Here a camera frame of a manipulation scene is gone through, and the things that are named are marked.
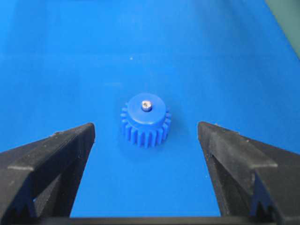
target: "plastic gear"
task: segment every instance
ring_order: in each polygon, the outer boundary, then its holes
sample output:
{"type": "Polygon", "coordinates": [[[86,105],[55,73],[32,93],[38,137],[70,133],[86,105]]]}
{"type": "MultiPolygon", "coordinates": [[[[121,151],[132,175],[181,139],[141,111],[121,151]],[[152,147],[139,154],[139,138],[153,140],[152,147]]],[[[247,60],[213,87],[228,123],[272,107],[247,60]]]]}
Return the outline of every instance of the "plastic gear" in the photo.
{"type": "Polygon", "coordinates": [[[156,95],[142,93],[134,96],[121,113],[122,133],[132,144],[145,148],[161,144],[168,136],[171,114],[156,95]],[[150,111],[142,109],[142,102],[150,101],[150,111]]]}

